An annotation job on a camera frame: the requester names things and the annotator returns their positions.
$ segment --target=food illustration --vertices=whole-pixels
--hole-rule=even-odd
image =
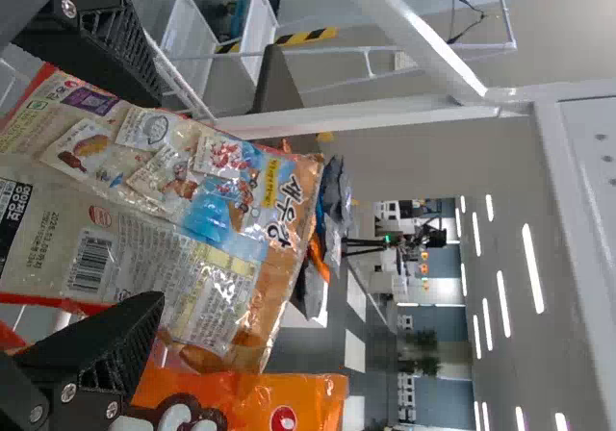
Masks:
[[[73,178],[85,180],[95,176],[101,181],[105,174],[99,172],[100,168],[113,153],[114,145],[110,136],[109,128],[83,118],[49,145],[40,159]],[[114,179],[117,173],[107,176]]]
[[[152,145],[163,140],[169,129],[169,120],[166,116],[154,114],[143,124],[143,134],[147,137],[147,143]]]
[[[235,231],[242,230],[244,215],[250,214],[250,217],[258,218],[261,214],[261,209],[255,205],[253,192],[257,188],[259,173],[260,170],[251,168],[236,180],[213,175],[208,175],[205,179],[205,190],[226,203],[229,220]]]
[[[89,157],[104,152],[108,145],[109,138],[107,136],[94,135],[77,142],[73,152],[77,157]]]
[[[71,168],[78,168],[82,172],[87,172],[87,170],[81,165],[81,160],[75,157],[72,153],[65,150],[58,154],[58,158],[62,160],[65,164],[70,166]]]
[[[107,170],[107,168],[98,168],[96,170],[96,172],[94,173],[94,176],[96,178],[96,180],[98,181],[102,181],[105,183],[108,183],[109,181],[112,181],[112,173],[109,172],[109,170]],[[122,179],[124,178],[124,173],[119,173],[114,180],[109,184],[110,188],[114,188],[115,186],[118,186],[120,184],[122,184]]]
[[[170,191],[174,191],[180,197],[193,200],[193,194],[197,187],[197,183],[187,179],[188,171],[189,164],[185,160],[173,165],[174,179],[163,186],[161,193],[167,194]]]
[[[210,162],[216,168],[246,169],[249,167],[249,162],[242,158],[241,145],[238,142],[229,143],[224,139],[220,141],[220,144],[212,144]]]

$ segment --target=nutrition label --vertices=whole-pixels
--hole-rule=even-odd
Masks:
[[[119,217],[117,262],[109,296],[164,292],[162,324],[171,335],[219,356],[237,333],[259,275],[254,263],[131,215]]]

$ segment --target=white panel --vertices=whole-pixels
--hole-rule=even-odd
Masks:
[[[364,431],[365,403],[363,395],[352,395],[345,400],[342,431]]]
[[[326,328],[327,317],[325,317],[324,326],[314,318],[306,320],[305,315],[302,314],[298,308],[296,308],[292,303],[288,303],[285,308],[285,312],[282,315],[280,326],[286,328]]]
[[[353,308],[355,313],[357,313],[357,316],[366,322],[366,294],[361,289],[350,270],[347,272],[347,280],[346,302]]]
[[[163,34],[161,49],[171,58],[198,57],[213,54],[218,47],[194,0],[175,0],[173,11]],[[199,97],[203,96],[212,66],[212,59],[173,63]]]
[[[345,367],[366,373],[366,345],[348,329],[345,336]]]
[[[269,0],[250,0],[240,52],[264,51],[266,46],[273,42],[277,26],[278,22]],[[255,86],[259,81],[262,61],[263,56],[242,58],[242,63]]]
[[[616,283],[616,98],[570,101],[560,107],[597,228],[599,251]]]

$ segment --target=product label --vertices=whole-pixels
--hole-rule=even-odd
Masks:
[[[31,185],[0,178],[0,277],[31,195]]]
[[[198,186],[188,169],[189,156],[190,153],[179,153],[165,146],[128,178],[126,184],[173,213],[183,204],[190,204]]]
[[[243,169],[251,167],[250,159],[244,156],[243,146],[242,141],[225,136],[201,135],[193,169],[199,173],[237,179]]]
[[[156,152],[170,144],[179,117],[167,112],[132,108],[117,133],[115,143]]]
[[[40,160],[84,181],[100,178],[99,168],[112,152],[111,131],[84,118],[45,150]]]
[[[112,107],[118,102],[119,99],[114,96],[100,94],[99,92],[87,88],[74,90],[62,101],[63,104],[68,106],[92,112],[100,116],[108,114]]]

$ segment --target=ceiling light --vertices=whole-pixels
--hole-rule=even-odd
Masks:
[[[488,309],[488,300],[483,298],[483,322],[485,323],[485,340],[488,344],[488,351],[494,347],[492,345],[492,325],[490,325],[490,310]]]
[[[488,404],[483,402],[481,404],[483,409],[483,431],[490,431],[490,419],[488,418]]]
[[[462,294],[466,296],[466,267],[464,263],[460,265],[460,275],[462,276]]]
[[[479,239],[479,224],[477,223],[476,212],[473,212],[473,233],[475,234],[475,251],[477,256],[481,256],[481,240]]]
[[[504,335],[511,336],[511,324],[509,322],[509,308],[507,307],[507,295],[504,293],[504,280],[502,271],[497,272],[497,285],[499,286],[500,313],[502,314],[502,328]]]
[[[460,209],[459,208],[455,209],[455,228],[458,233],[458,238],[461,239],[462,238],[462,226],[460,225]]]
[[[526,264],[528,265],[528,276],[530,277],[530,287],[532,288],[532,297],[535,302],[535,310],[537,311],[537,314],[541,314],[546,308],[543,302],[543,294],[541,293],[539,271],[537,270],[535,250],[532,246],[532,237],[530,236],[530,227],[528,227],[528,224],[525,224],[522,228],[522,239],[524,241]]]
[[[526,425],[524,423],[524,414],[521,407],[516,407],[516,421],[518,422],[518,431],[526,431]]]
[[[489,193],[485,196],[485,208],[488,210],[488,220],[492,222],[494,219],[494,206],[492,205],[492,195]]]
[[[475,350],[477,359],[481,359],[481,339],[479,338],[479,319],[473,315],[473,329],[475,330]]]
[[[475,401],[475,428],[481,431],[481,417],[479,416],[479,404]]]
[[[567,426],[567,420],[564,415],[556,414],[554,418],[556,419],[556,429],[558,431],[569,431],[569,426]]]

